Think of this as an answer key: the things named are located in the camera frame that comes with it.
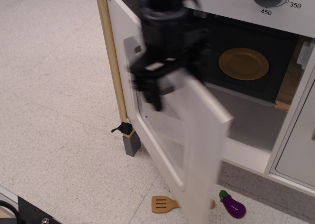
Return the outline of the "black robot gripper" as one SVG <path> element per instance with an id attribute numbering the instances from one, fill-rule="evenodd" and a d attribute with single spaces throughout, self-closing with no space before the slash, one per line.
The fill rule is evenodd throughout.
<path id="1" fill-rule="evenodd" d="M 192 12 L 140 12 L 145 53 L 129 67 L 133 85 L 156 111 L 162 110 L 158 79 L 184 67 L 197 72 L 205 53 L 211 50 L 210 30 L 192 22 Z"/>

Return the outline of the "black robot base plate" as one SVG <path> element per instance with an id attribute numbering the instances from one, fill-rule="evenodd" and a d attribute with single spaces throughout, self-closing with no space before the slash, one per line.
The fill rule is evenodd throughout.
<path id="1" fill-rule="evenodd" d="M 47 214 L 25 199 L 18 197 L 18 208 L 4 200 L 0 201 L 0 206 L 8 209 L 12 218 L 1 218 L 1 224 L 61 224 L 53 216 Z"/>

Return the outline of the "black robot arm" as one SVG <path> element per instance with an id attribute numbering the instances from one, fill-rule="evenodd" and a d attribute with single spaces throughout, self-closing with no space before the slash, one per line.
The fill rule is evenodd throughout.
<path id="1" fill-rule="evenodd" d="M 156 111 L 162 110 L 159 80 L 182 67 L 196 72 L 205 53 L 211 50 L 210 31 L 189 25 L 189 10 L 183 1 L 148 0 L 140 9 L 146 51 L 129 71 L 134 88 Z"/>

